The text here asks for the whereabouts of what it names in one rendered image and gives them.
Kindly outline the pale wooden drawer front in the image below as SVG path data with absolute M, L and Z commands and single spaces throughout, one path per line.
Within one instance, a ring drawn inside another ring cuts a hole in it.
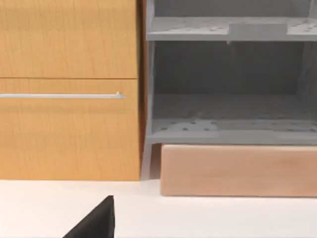
M 317 146 L 165 144 L 160 192 L 317 197 Z

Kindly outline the grey pierced drawer inside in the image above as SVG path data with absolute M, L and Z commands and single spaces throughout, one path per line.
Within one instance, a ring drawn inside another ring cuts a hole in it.
M 317 145 L 317 113 L 294 96 L 156 95 L 146 141 Z

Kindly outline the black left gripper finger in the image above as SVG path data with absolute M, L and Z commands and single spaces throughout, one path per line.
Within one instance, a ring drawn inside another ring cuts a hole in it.
M 62 238 L 114 238 L 114 197 L 107 196 Z

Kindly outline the plain wooden drawer front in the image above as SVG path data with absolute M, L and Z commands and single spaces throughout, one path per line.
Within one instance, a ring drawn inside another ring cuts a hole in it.
M 0 77 L 136 78 L 136 0 L 0 0 Z

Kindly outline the grey pierced shelf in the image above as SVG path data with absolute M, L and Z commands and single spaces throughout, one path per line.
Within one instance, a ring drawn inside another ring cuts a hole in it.
M 317 19 L 287 17 L 155 17 L 149 41 L 317 42 Z

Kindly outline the wooden cupboard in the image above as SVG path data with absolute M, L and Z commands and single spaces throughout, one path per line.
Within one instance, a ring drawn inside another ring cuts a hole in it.
M 294 96 L 317 113 L 317 42 L 149 41 L 155 17 L 287 17 L 317 19 L 317 0 L 136 0 L 140 179 L 150 175 L 147 132 L 156 95 Z M 0 79 L 58 79 L 4 78 Z M 224 144 L 264 145 L 264 144 Z M 283 145 L 268 146 L 317 146 Z

